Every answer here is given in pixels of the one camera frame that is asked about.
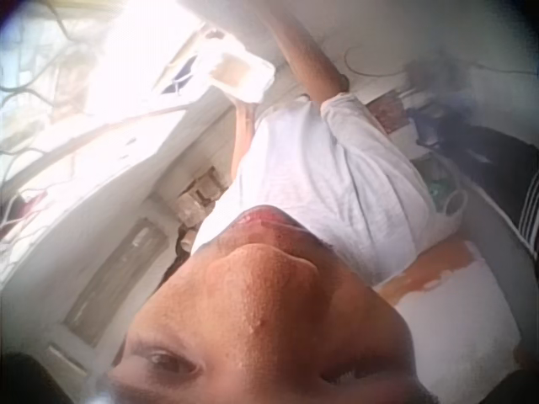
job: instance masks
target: person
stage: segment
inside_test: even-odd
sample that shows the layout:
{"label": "person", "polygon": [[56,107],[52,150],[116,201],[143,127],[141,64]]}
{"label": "person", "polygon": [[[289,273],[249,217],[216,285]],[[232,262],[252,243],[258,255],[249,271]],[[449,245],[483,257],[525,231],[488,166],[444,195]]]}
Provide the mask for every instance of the person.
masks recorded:
{"label": "person", "polygon": [[189,260],[136,315],[118,402],[435,402],[405,321],[372,287],[434,244],[424,182],[285,7],[248,4],[309,100],[255,130],[237,103],[234,180]]}

